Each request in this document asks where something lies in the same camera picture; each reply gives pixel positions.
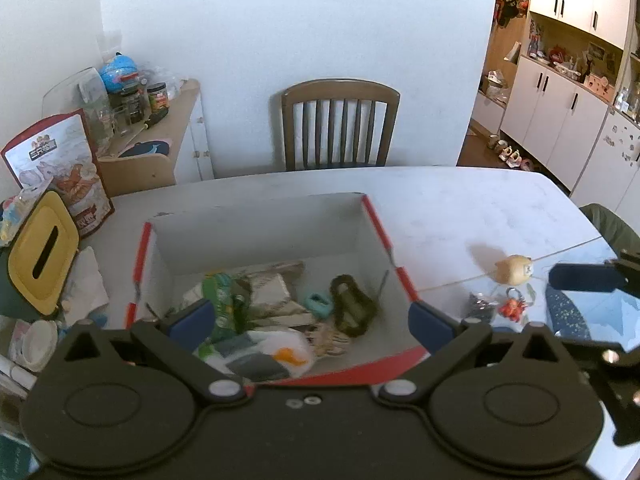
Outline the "orange fish keychain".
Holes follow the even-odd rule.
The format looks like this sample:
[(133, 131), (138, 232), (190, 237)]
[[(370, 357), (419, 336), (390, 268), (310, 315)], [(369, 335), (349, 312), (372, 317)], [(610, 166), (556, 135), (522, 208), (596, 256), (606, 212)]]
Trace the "orange fish keychain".
[(512, 322), (520, 322), (526, 307), (522, 293), (515, 287), (509, 287), (506, 290), (506, 301), (498, 309), (498, 313)]

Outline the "yellow round plush toy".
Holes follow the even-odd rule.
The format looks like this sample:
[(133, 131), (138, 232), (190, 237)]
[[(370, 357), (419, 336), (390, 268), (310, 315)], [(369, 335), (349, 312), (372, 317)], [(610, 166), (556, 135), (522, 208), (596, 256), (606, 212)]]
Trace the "yellow round plush toy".
[(534, 273), (533, 260), (512, 255), (496, 263), (496, 281), (503, 285), (518, 286), (526, 283)]

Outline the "silver foil snack packet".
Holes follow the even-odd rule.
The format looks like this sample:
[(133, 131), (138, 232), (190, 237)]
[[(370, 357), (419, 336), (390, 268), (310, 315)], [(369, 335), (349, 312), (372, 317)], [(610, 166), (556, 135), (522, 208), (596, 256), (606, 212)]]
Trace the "silver foil snack packet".
[(297, 297), (305, 272), (303, 261), (285, 261), (235, 275), (250, 291), (247, 324), (250, 328), (285, 327), (297, 330), (319, 323)]

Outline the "bag of black beads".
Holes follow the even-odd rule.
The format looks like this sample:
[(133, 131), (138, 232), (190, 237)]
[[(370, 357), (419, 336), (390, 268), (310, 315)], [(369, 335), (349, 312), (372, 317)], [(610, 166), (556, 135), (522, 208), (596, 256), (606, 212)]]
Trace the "bag of black beads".
[(497, 315), (498, 307), (498, 301), (494, 297), (471, 292), (463, 310), (463, 317), (491, 324)]

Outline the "green white plastic packet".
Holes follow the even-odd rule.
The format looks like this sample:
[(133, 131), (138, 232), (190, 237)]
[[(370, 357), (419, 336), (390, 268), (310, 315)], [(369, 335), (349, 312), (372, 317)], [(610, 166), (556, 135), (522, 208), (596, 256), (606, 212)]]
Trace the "green white plastic packet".
[(214, 325), (208, 340), (213, 344), (246, 331), (250, 291), (238, 278), (226, 272), (209, 273), (182, 295), (180, 307), (206, 299), (214, 310)]

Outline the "green upholstered chair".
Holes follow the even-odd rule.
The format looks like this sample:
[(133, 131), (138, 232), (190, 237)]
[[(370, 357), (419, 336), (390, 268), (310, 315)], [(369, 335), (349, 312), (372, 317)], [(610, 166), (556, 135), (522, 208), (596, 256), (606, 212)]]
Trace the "green upholstered chair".
[(639, 235), (615, 212), (600, 204), (582, 206), (580, 211), (608, 242), (616, 255), (619, 256), (624, 250), (626, 252), (639, 251)]

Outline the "white pouch orange print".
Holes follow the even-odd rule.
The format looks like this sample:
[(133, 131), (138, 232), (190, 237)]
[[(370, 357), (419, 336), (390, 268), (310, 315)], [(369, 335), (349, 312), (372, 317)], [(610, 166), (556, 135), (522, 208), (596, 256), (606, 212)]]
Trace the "white pouch orange print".
[(229, 339), (203, 342), (195, 354), (221, 373), (249, 382), (276, 382), (306, 374), (314, 349), (297, 330), (248, 330)]

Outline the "beige patterned scrunchie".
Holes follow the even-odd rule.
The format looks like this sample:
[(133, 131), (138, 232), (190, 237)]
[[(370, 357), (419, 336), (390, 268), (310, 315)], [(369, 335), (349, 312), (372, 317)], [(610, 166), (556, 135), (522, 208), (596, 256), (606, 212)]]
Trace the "beige patterned scrunchie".
[(308, 344), (317, 359), (344, 356), (350, 346), (349, 336), (330, 323), (318, 323), (305, 332)]

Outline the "red cardboard box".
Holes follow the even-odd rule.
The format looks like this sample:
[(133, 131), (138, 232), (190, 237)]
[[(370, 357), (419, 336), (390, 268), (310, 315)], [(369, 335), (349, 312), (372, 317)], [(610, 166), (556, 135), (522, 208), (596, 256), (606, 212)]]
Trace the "red cardboard box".
[(385, 382), (424, 359), (414, 292), (369, 196), (170, 212), (143, 227), (125, 321), (249, 382)]

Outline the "cardboard box on cabinet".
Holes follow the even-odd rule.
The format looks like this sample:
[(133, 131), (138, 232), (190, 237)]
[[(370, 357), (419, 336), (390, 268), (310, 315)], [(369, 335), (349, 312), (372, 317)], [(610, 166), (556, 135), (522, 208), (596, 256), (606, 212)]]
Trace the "cardboard box on cabinet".
[(98, 160), (108, 196), (115, 197), (176, 184), (175, 165), (163, 154), (104, 157)]

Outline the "white side cabinet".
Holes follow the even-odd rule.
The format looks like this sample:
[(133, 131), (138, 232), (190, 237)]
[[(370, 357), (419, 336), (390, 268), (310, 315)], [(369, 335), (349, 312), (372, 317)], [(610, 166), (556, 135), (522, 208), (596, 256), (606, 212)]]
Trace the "white side cabinet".
[(168, 114), (157, 124), (145, 127), (139, 122), (115, 134), (100, 158), (145, 154), (169, 157), (175, 165), (175, 185), (213, 179), (201, 87), (197, 80), (183, 83), (179, 95), (169, 102)]

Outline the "red white snack bag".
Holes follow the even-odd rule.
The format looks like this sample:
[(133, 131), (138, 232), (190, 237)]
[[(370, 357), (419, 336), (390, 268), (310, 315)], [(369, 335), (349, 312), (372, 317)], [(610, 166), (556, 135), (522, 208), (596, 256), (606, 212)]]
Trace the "red white snack bag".
[(2, 148), (1, 157), (21, 188), (47, 183), (58, 193), (82, 238), (114, 212), (82, 110), (35, 122)]

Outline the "brown wooden chair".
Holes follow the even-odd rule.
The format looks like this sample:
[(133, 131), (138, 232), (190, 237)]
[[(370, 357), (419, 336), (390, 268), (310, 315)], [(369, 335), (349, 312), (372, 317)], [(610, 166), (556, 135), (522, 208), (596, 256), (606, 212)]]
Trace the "brown wooden chair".
[(326, 78), (281, 94), (285, 169), (383, 167), (400, 93), (379, 82)]

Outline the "blue round toy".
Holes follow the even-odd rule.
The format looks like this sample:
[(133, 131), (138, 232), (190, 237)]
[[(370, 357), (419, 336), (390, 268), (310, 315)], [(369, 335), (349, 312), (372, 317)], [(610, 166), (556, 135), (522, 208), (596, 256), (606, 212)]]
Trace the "blue round toy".
[(99, 75), (108, 93), (117, 93), (124, 88), (125, 80), (138, 72), (132, 58), (117, 52), (110, 62), (99, 69)]

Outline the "white wall cupboard unit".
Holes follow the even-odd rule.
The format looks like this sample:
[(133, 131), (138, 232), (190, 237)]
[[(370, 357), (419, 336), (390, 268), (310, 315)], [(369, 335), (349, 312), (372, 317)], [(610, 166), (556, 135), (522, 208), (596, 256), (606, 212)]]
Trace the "white wall cupboard unit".
[(471, 124), (511, 169), (627, 220), (639, 198), (639, 0), (496, 0)]

